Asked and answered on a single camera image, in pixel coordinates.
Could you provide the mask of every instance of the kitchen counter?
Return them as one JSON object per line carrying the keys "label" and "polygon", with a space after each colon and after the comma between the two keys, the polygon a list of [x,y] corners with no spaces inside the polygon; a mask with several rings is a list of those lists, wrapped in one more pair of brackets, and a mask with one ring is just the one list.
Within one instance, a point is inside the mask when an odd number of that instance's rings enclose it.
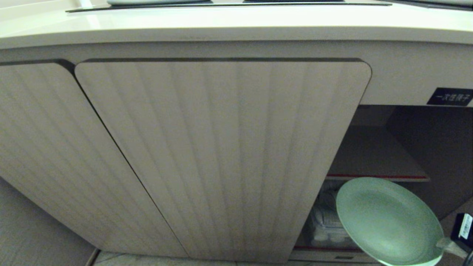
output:
{"label": "kitchen counter", "polygon": [[473,44],[473,12],[396,3],[80,13],[60,9],[3,21],[0,38],[0,49],[151,41],[368,40]]}

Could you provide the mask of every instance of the floor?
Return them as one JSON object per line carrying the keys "label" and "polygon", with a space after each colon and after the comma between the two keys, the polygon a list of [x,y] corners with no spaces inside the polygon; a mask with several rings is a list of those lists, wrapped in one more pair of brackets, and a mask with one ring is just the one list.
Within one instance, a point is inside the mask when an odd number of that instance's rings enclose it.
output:
{"label": "floor", "polygon": [[[256,264],[210,261],[187,258],[152,257],[101,251],[94,266],[336,266],[338,263],[289,261],[285,264]],[[376,266],[378,264],[343,264],[343,266]]]}

